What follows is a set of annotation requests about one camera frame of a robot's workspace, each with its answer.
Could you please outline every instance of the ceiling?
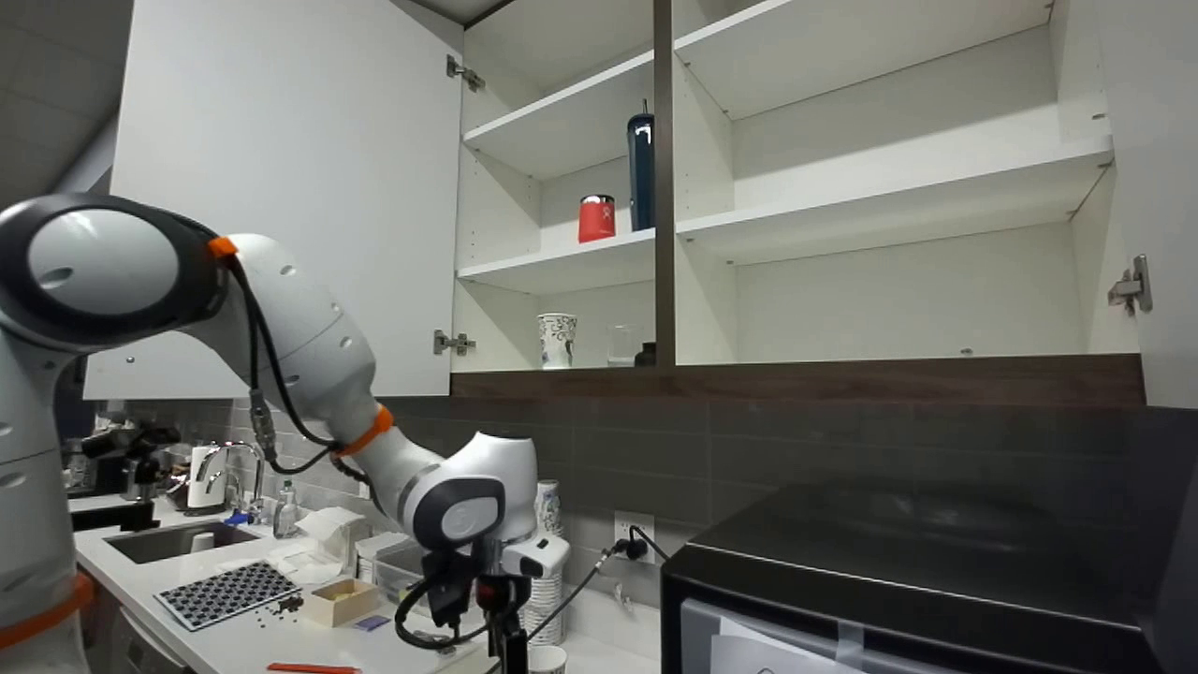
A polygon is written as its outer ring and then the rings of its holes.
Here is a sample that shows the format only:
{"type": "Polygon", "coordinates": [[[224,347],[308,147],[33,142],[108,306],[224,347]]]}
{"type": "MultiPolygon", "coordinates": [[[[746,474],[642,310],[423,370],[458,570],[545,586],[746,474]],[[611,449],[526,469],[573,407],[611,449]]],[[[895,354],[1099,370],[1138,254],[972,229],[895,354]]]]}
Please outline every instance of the ceiling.
{"type": "Polygon", "coordinates": [[[0,210],[51,190],[120,104],[130,0],[0,0],[0,210]]]}

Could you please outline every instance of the open cabinet door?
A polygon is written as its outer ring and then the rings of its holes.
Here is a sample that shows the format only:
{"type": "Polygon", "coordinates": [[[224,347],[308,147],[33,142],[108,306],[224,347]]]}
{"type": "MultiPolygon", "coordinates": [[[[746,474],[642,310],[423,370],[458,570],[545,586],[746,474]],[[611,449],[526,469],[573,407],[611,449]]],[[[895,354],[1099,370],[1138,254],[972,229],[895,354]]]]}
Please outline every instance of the open cabinet door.
{"type": "MultiPolygon", "coordinates": [[[[449,392],[461,29],[388,0],[140,0],[112,194],[287,246],[369,337],[375,392],[449,392]]],[[[88,364],[86,396],[238,396],[187,337],[88,364]]]]}
{"type": "Polygon", "coordinates": [[[1198,3],[1104,0],[1099,24],[1115,220],[1150,259],[1157,303],[1138,318],[1150,406],[1198,407],[1198,3]]]}

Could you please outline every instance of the dark bottle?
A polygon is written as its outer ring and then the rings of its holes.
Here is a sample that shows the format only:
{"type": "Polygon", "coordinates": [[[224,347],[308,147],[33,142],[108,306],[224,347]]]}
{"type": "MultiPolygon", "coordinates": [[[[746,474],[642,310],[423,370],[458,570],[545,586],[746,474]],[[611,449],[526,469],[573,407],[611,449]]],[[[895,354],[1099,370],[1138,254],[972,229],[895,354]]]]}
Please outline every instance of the dark bottle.
{"type": "Polygon", "coordinates": [[[652,168],[652,114],[627,120],[627,194],[631,229],[652,229],[660,216],[652,168]]]}

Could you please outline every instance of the wall outlet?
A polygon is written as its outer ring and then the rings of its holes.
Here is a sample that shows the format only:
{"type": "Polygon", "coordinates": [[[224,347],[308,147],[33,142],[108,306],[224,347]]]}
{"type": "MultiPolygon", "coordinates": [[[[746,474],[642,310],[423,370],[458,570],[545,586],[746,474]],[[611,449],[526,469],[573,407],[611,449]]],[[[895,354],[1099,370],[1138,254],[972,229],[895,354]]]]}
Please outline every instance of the wall outlet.
{"type": "Polygon", "coordinates": [[[656,520],[652,520],[647,515],[614,510],[611,543],[627,541],[627,527],[631,527],[631,525],[636,525],[647,541],[660,541],[660,527],[656,527],[656,520]]]}

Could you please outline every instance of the kitchen sink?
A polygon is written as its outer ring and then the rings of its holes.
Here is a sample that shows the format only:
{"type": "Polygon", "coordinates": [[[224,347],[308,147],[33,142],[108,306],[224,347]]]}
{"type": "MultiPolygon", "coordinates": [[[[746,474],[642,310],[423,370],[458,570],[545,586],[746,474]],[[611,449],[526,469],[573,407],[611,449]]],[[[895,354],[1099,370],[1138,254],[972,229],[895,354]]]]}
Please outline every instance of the kitchen sink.
{"type": "Polygon", "coordinates": [[[213,548],[237,548],[237,543],[259,541],[242,527],[207,520],[207,525],[187,525],[187,527],[157,527],[157,532],[120,537],[120,541],[108,541],[108,548],[115,548],[125,560],[130,560],[140,565],[151,565],[159,560],[192,553],[196,537],[213,537],[213,548]]]}

